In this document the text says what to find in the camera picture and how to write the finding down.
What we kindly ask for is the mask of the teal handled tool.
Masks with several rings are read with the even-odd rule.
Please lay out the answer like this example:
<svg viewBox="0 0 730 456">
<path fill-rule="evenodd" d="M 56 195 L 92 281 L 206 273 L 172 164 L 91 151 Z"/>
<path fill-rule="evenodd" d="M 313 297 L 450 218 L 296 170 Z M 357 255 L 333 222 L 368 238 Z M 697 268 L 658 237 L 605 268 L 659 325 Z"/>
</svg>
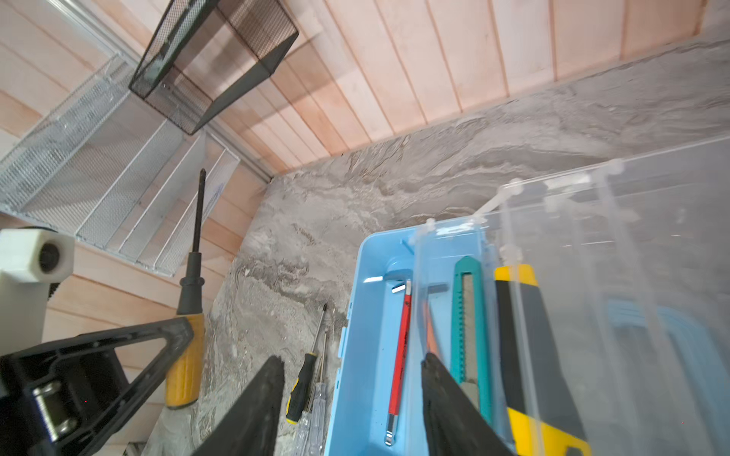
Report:
<svg viewBox="0 0 730 456">
<path fill-rule="evenodd" d="M 488 424 L 494 422 L 491 370 L 482 267 L 464 256 L 454 266 L 450 372 Z"/>
</svg>

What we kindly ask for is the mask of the blue plastic tool box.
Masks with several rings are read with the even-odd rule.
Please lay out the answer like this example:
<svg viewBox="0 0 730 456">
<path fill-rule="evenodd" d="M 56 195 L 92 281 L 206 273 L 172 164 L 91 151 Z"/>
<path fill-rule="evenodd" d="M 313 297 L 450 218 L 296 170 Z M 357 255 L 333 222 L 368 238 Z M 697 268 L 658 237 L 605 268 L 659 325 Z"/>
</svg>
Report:
<svg viewBox="0 0 730 456">
<path fill-rule="evenodd" d="M 327 455 L 725 455 L 729 142 L 359 249 Z"/>
</svg>

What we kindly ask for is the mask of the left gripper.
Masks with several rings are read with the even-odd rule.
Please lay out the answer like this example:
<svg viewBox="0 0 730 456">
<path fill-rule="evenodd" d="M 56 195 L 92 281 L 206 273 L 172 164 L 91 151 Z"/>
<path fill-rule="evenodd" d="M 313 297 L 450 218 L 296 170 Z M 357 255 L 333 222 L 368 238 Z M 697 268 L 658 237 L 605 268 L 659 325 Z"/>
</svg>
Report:
<svg viewBox="0 0 730 456">
<path fill-rule="evenodd" d="M 92 455 L 161 385 L 191 342 L 184 317 L 90 332 L 1 358 L 1 454 Z M 161 339 L 133 380 L 117 349 Z"/>
</svg>

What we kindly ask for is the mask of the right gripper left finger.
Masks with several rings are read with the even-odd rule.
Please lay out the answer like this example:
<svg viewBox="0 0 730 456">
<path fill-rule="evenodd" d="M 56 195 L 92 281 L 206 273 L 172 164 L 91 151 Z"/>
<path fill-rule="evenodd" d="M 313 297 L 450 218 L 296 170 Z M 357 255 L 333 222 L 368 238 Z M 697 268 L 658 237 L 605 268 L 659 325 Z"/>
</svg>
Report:
<svg viewBox="0 0 730 456">
<path fill-rule="evenodd" d="M 283 387 L 284 362 L 272 355 L 193 455 L 273 455 Z"/>
</svg>

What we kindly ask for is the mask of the clear handled screwdriver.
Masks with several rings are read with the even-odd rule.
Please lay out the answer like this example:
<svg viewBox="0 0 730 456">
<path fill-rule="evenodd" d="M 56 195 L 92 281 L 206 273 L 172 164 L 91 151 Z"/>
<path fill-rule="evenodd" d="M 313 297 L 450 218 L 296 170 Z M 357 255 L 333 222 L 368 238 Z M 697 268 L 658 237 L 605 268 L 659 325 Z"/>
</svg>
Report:
<svg viewBox="0 0 730 456">
<path fill-rule="evenodd" d="M 302 417 L 296 424 L 296 433 L 292 448 L 292 456 L 306 456 L 308 454 L 308 439 L 311 428 L 311 413 L 302 412 Z"/>
<path fill-rule="evenodd" d="M 321 455 L 324 447 L 324 427 L 327 405 L 327 382 L 325 378 L 326 358 L 328 352 L 327 340 L 328 331 L 325 331 L 323 336 L 321 366 L 319 367 L 319 376 L 317 377 L 317 383 L 314 389 L 313 408 L 310 416 L 310 429 L 307 447 L 305 450 L 305 454 L 310 456 Z"/>
</svg>

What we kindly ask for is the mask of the yellow black small screwdriver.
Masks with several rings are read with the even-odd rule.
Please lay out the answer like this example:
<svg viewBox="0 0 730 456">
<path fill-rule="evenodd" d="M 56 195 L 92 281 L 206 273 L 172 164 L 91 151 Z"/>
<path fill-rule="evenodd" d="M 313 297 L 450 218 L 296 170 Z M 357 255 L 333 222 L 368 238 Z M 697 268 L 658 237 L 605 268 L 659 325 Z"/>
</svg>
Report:
<svg viewBox="0 0 730 456">
<path fill-rule="evenodd" d="M 287 401 L 285 418 L 286 421 L 292 425 L 296 425 L 300 421 L 307 405 L 317 364 L 317 342 L 319 341 L 319 335 L 321 334 L 325 321 L 327 308 L 328 304 L 325 303 L 321 309 L 321 320 L 319 321 L 319 326 L 317 326 L 317 332 L 315 333 L 312 348 L 305 354 L 304 361 L 300 367 L 300 371 L 298 372 L 297 381 Z"/>
</svg>

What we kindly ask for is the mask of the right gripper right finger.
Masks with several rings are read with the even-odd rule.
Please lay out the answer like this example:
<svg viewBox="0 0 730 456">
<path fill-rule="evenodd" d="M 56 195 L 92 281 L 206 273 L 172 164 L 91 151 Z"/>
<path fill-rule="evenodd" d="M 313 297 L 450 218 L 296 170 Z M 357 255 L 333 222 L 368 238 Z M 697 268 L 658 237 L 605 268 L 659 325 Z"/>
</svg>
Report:
<svg viewBox="0 0 730 456">
<path fill-rule="evenodd" d="M 429 455 L 513 455 L 433 353 L 421 362 L 421 385 Z"/>
</svg>

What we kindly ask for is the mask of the yellow handled screwdriver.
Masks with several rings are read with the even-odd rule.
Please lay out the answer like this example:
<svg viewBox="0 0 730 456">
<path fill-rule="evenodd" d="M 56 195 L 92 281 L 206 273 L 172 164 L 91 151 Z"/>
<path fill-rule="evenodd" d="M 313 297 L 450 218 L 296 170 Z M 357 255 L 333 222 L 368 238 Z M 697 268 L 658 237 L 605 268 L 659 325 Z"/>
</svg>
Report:
<svg viewBox="0 0 730 456">
<path fill-rule="evenodd" d="M 206 170 L 199 174 L 196 213 L 191 252 L 187 257 L 186 275 L 181 279 L 181 296 L 177 315 L 191 326 L 193 337 L 186 350 L 167 373 L 165 406 L 180 410 L 194 404 L 200 396 L 203 378 L 203 351 L 205 350 L 205 316 L 203 315 L 202 277 L 203 255 L 200 251 L 203 209 L 205 209 Z"/>
</svg>

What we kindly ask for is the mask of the yellow black utility knife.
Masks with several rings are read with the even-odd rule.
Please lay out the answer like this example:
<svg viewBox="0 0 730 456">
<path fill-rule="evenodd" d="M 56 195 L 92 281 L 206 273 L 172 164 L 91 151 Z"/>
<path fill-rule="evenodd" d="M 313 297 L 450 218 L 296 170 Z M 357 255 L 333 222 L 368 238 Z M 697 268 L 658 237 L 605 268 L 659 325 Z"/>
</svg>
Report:
<svg viewBox="0 0 730 456">
<path fill-rule="evenodd" d="M 519 455 L 591 455 L 532 266 L 494 272 L 500 364 L 511 434 Z"/>
</svg>

